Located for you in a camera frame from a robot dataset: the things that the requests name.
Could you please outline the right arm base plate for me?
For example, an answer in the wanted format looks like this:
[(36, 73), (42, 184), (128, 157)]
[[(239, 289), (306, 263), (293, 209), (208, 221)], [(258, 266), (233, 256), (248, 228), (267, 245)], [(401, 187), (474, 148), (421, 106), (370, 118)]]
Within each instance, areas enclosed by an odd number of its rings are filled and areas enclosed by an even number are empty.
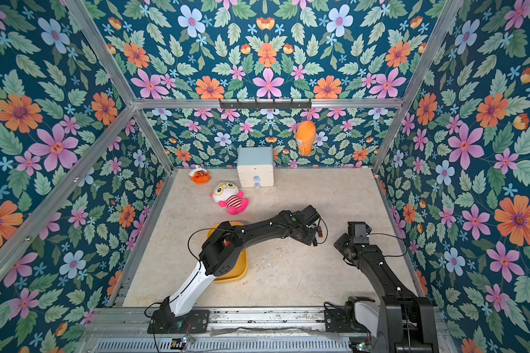
[(325, 331), (335, 333), (356, 332), (346, 319), (345, 310), (329, 302), (324, 303)]

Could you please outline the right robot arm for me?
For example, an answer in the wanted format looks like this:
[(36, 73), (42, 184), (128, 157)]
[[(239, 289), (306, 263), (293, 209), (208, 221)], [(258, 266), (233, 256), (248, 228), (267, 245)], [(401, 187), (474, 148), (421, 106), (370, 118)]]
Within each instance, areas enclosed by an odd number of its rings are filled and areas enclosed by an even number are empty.
[(379, 303), (349, 297), (344, 319), (350, 329), (365, 328), (373, 352), (438, 352), (434, 308), (425, 297), (410, 291), (388, 265), (380, 247), (370, 242), (365, 222), (348, 222), (347, 232), (335, 242), (344, 262), (369, 279)]

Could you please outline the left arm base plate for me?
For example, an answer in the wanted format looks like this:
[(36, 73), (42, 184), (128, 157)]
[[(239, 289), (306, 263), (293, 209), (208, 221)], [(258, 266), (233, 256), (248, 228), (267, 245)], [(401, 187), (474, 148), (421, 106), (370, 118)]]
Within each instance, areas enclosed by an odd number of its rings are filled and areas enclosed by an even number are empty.
[(184, 316), (175, 316), (170, 310), (156, 310), (147, 328), (149, 334), (205, 333), (209, 324), (209, 310), (192, 310)]

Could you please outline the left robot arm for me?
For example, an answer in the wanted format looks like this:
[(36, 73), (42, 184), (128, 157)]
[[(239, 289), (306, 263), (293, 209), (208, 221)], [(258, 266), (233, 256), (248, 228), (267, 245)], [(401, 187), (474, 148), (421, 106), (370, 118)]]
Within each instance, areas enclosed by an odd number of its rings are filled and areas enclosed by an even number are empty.
[(222, 222), (204, 242), (197, 265), (184, 284), (159, 303), (150, 316), (149, 334), (167, 334), (182, 329), (199, 297), (208, 286), (229, 274), (247, 248), (269, 240), (290, 238), (308, 247), (317, 246), (322, 217), (312, 206), (301, 211), (282, 210), (262, 222), (233, 225)]

